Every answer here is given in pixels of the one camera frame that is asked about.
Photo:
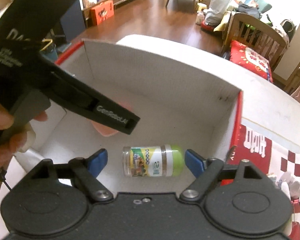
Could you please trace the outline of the person's left hand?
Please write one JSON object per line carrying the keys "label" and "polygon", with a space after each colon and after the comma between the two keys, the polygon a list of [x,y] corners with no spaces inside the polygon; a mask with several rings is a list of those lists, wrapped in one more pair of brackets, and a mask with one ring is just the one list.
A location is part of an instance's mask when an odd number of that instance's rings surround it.
{"label": "person's left hand", "polygon": [[21,94],[0,92],[0,169],[26,144],[29,121],[47,120],[50,100],[36,89]]}

